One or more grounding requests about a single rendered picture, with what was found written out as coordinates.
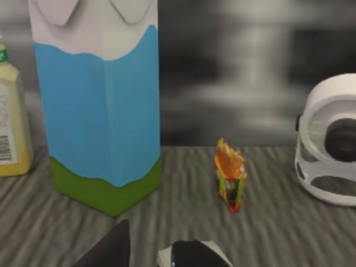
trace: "wooden table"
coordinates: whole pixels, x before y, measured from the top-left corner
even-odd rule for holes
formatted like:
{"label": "wooden table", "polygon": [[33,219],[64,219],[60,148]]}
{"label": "wooden table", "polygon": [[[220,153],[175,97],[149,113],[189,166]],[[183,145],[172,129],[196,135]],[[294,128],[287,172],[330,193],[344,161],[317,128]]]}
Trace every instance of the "wooden table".
{"label": "wooden table", "polygon": [[55,192],[45,147],[27,176],[0,179],[0,266],[69,267],[120,220],[131,227],[131,266],[156,266],[180,239],[213,240],[235,267],[355,267],[356,210],[308,195],[293,147],[244,147],[243,208],[215,191],[213,147],[163,147],[162,188],[120,217]]}

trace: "milk carton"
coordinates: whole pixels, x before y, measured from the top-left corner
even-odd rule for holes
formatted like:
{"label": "milk carton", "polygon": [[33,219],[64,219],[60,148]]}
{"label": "milk carton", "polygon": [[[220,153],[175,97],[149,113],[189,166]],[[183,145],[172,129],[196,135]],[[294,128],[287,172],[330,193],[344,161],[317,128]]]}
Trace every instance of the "milk carton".
{"label": "milk carton", "polygon": [[157,0],[29,0],[56,190],[116,216],[160,185]]}

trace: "blurred background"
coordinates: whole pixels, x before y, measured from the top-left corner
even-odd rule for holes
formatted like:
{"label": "blurred background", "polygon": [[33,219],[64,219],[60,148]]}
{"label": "blurred background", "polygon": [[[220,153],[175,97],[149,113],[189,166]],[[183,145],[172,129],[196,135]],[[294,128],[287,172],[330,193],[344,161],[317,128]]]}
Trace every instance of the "blurred background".
{"label": "blurred background", "polygon": [[[347,0],[159,0],[163,145],[294,144],[310,90],[356,72]],[[0,0],[34,146],[46,144],[27,0]]]}

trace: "yellow bottle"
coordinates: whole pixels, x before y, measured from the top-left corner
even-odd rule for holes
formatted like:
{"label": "yellow bottle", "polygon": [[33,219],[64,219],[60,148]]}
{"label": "yellow bottle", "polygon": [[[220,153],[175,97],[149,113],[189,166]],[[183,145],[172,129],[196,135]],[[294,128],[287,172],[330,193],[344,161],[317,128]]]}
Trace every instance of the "yellow bottle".
{"label": "yellow bottle", "polygon": [[8,62],[0,43],[0,177],[27,173],[32,159],[20,73]]}

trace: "barcode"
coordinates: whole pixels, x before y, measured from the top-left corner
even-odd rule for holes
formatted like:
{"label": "barcode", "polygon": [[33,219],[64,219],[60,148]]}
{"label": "barcode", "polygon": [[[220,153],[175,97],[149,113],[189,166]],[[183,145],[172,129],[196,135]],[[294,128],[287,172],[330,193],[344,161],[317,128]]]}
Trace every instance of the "barcode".
{"label": "barcode", "polygon": [[0,136],[0,161],[12,160],[8,136]]}

